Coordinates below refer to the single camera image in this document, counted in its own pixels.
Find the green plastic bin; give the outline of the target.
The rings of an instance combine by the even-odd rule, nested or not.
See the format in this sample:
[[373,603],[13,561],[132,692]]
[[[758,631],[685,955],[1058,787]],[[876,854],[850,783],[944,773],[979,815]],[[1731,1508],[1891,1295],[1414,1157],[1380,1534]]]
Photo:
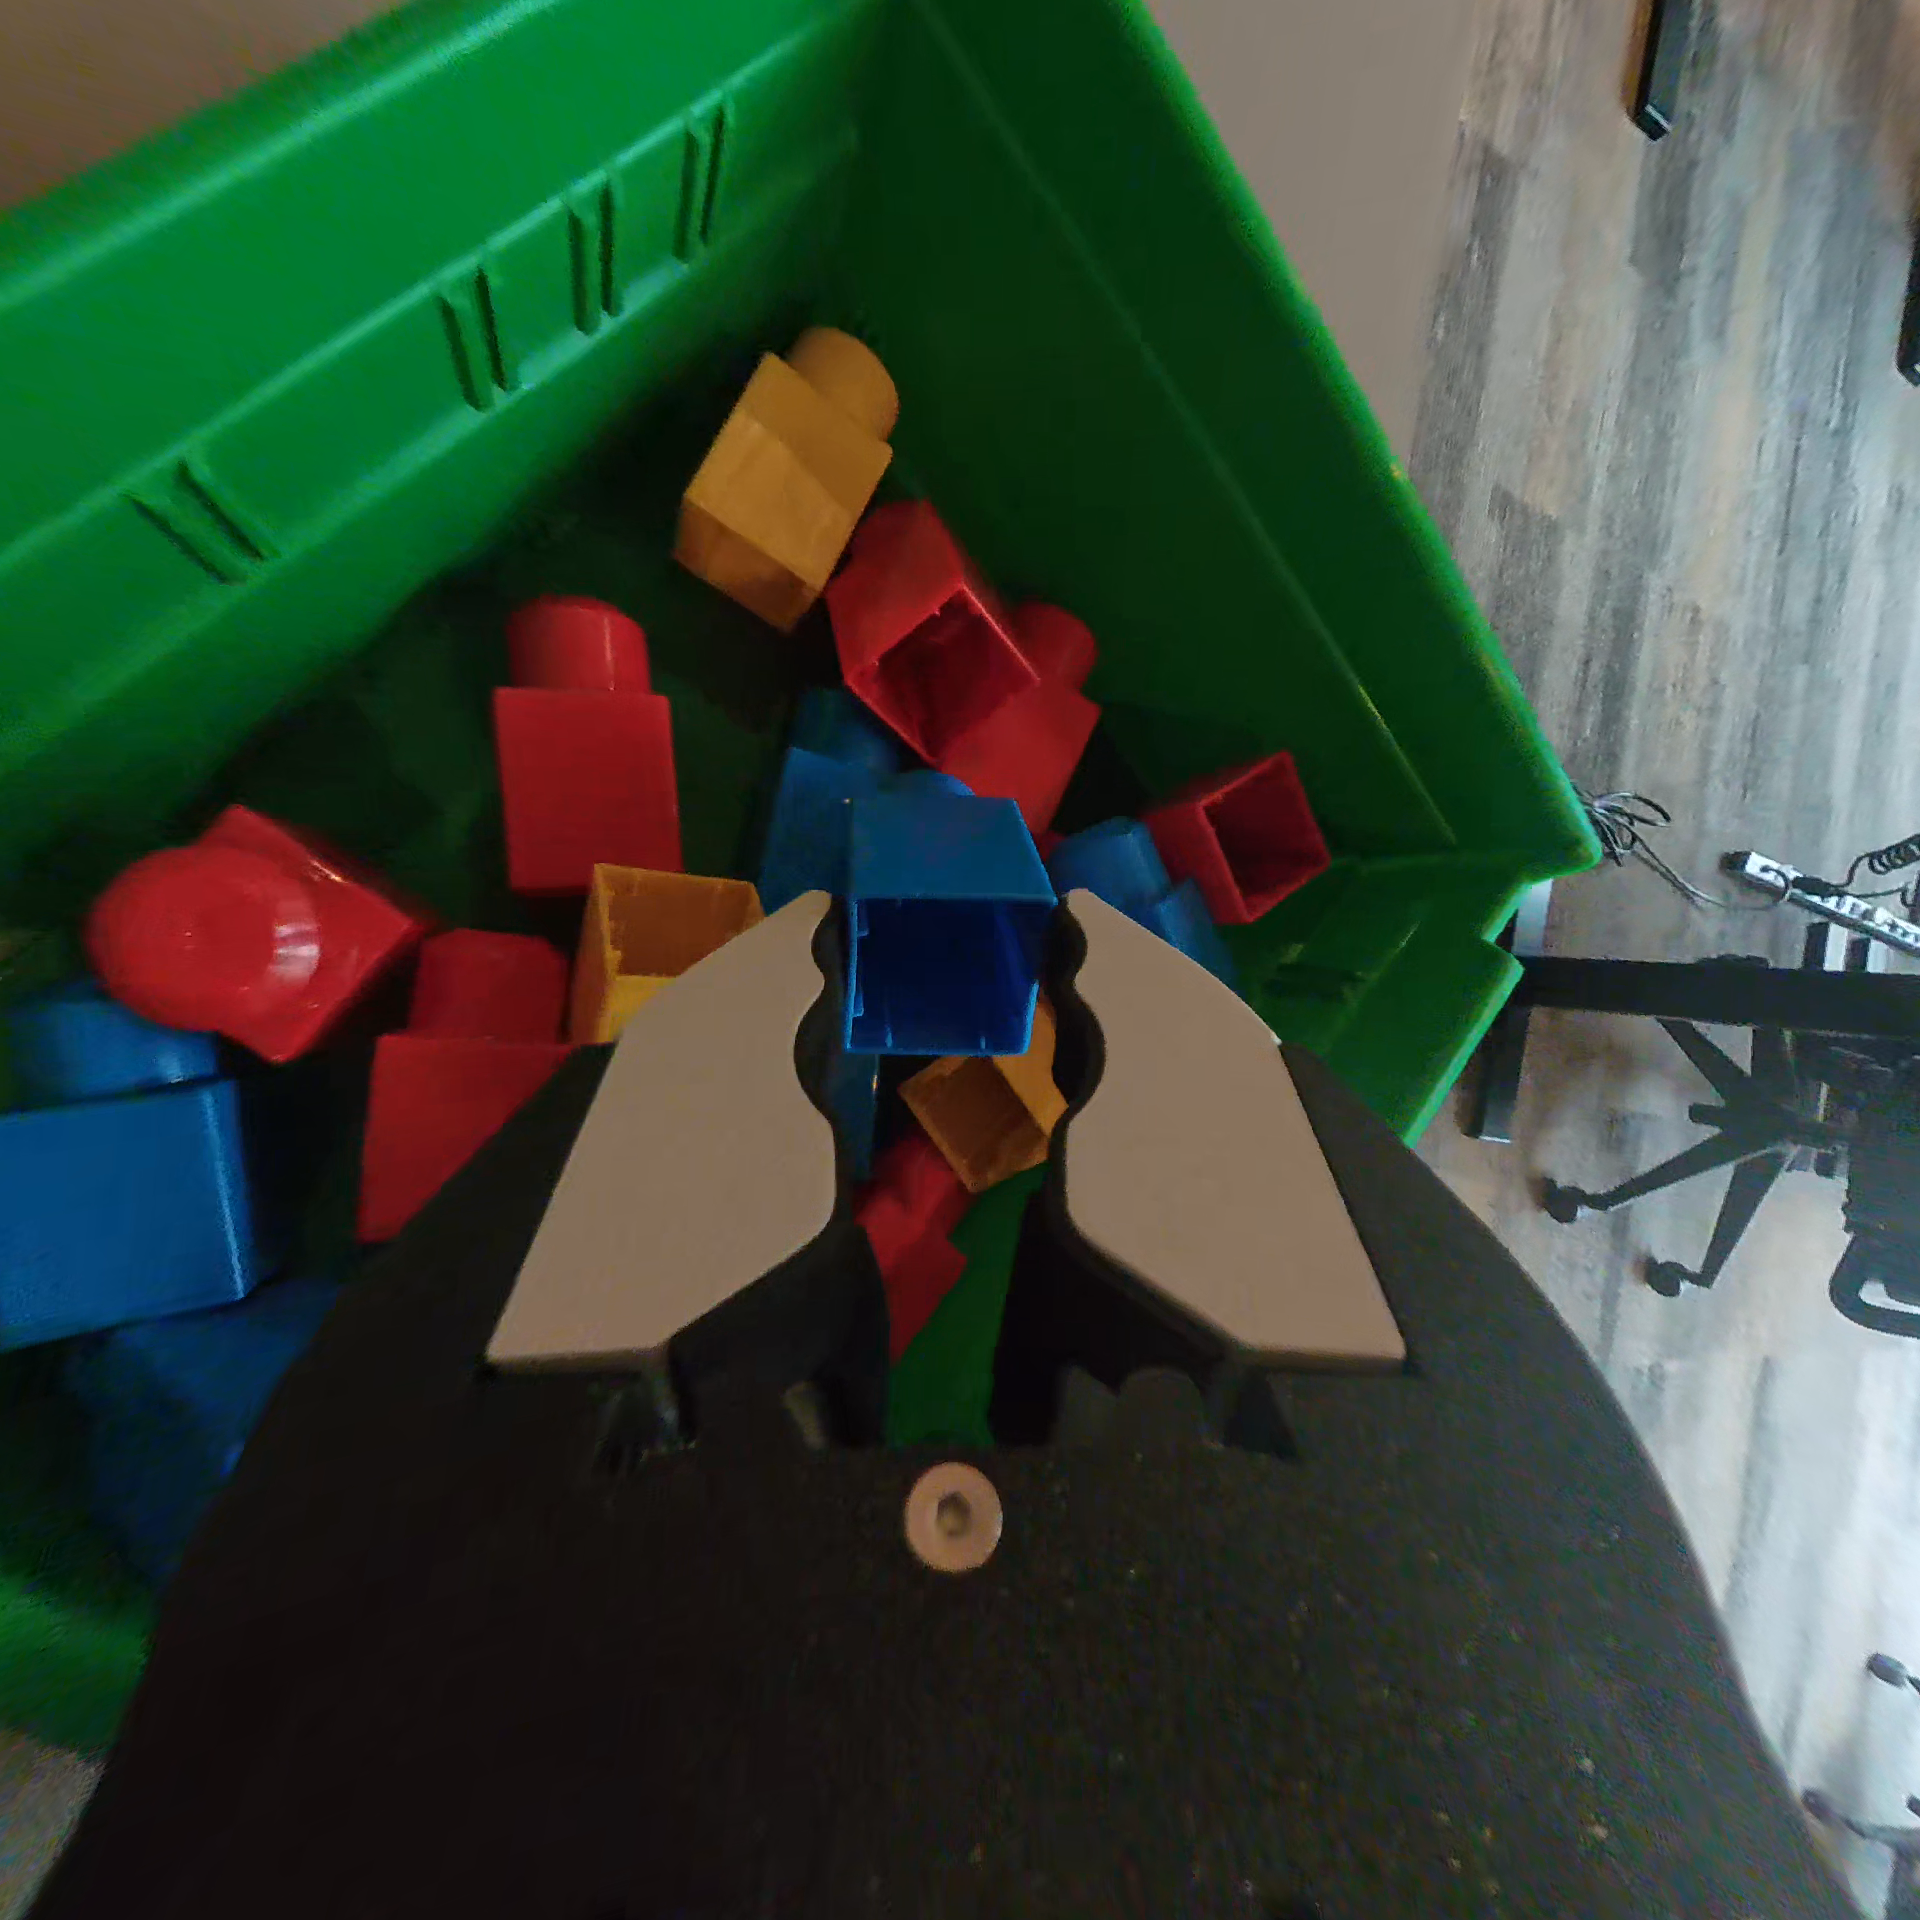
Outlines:
[[4,933],[240,800],[508,905],[512,593],[627,597],[685,851],[748,853],[818,639],[672,520],[758,352],[877,350],[923,496],[1076,612],[1072,800],[1290,752],[1333,870],[1242,988],[1404,1141],[1594,832],[1138,5],[411,5],[4,214]]

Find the pile of coloured toy blocks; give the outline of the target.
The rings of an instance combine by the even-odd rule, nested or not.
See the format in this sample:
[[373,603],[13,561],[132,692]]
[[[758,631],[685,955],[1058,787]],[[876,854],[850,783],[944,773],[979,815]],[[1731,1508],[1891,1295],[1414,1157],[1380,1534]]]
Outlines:
[[[4,1347],[81,1337],[92,1505],[163,1582],[259,1413],[339,1293],[270,1284],[275,1185],[294,1139],[284,1070],[361,1024],[393,980],[408,1017],[373,1041],[353,1235],[393,1240],[588,1041],[808,892],[849,885],[850,804],[906,777],[1012,800],[1056,893],[1088,888],[1237,984],[1221,941],[1331,865],[1294,758],[1205,775],[1145,815],[1058,833],[1094,736],[1090,629],[1004,606],[922,499],[874,508],[899,390],[859,339],[809,327],[768,352],[678,508],[674,558],[790,633],[828,601],[852,680],[790,707],[758,853],[685,863],[676,707],[625,608],[548,592],[510,612],[491,687],[502,878],[579,921],[432,929],[312,822],[232,803],[132,860],[86,912],[77,977],[4,1011]],[[880,1262],[891,1360],[968,1270],[979,1193],[1044,1161],[1066,1097],[1044,991],[997,1059],[872,1056],[832,1030],[828,1099]]]

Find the white power strip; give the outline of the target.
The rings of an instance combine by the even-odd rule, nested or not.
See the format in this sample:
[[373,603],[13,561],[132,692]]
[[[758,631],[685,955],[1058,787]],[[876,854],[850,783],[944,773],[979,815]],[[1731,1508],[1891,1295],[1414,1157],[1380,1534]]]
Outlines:
[[1756,851],[1722,854],[1720,870],[1769,905],[1789,905],[1817,921],[1917,959],[1917,923],[1877,895],[1859,895],[1836,880],[1822,880]]

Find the blue toy block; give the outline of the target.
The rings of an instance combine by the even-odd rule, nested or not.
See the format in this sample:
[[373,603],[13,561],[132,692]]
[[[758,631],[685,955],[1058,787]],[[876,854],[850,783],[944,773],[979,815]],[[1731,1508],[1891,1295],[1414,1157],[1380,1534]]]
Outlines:
[[846,1047],[997,1059],[1034,1035],[1056,912],[1012,800],[912,775],[850,804]]

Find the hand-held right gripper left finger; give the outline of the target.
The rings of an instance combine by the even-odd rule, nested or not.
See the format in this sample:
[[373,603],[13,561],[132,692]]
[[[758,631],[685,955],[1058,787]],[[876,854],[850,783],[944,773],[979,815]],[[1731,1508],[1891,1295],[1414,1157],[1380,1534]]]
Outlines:
[[798,1038],[830,893],[801,893],[620,1030],[488,1344],[496,1368],[662,1360],[832,1221],[832,1124]]

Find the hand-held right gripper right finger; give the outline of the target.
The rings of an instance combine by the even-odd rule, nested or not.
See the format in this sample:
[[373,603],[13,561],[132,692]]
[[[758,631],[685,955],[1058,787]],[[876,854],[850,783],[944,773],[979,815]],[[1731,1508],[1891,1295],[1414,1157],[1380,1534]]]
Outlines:
[[1405,1337],[1277,1035],[1214,974],[1088,888],[1072,1011],[1088,1091],[1053,1136],[1066,1225],[1093,1256],[1233,1356],[1398,1368]]

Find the black office chair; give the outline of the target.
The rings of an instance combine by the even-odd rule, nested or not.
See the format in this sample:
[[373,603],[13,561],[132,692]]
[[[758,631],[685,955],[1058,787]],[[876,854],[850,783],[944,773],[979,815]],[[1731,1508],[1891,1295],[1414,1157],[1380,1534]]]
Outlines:
[[1737,1062],[1694,1022],[1661,1020],[1661,1029],[1712,1091],[1690,1110],[1702,1136],[1606,1191],[1545,1180],[1542,1212],[1568,1225],[1729,1168],[1706,1254],[1697,1263],[1643,1263],[1643,1283],[1674,1300],[1720,1279],[1774,1185],[1809,1157],[1845,1185],[1846,1244],[1829,1279],[1832,1304],[1865,1332],[1915,1341],[1915,1044],[1753,1025],[1749,1059]]

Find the black desk leg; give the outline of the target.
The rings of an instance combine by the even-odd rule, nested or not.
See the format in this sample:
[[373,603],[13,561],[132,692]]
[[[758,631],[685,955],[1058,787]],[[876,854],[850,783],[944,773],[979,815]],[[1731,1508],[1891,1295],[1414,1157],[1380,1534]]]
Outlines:
[[1874,972],[1874,955],[1899,953],[1805,916],[1802,967],[1753,955],[1646,961],[1547,951],[1522,961],[1499,945],[1521,961],[1521,984],[1476,1048],[1460,1131],[1476,1141],[1510,1141],[1536,1011],[1781,1029],[1825,1039],[1886,1041],[1915,1054],[1915,972]]

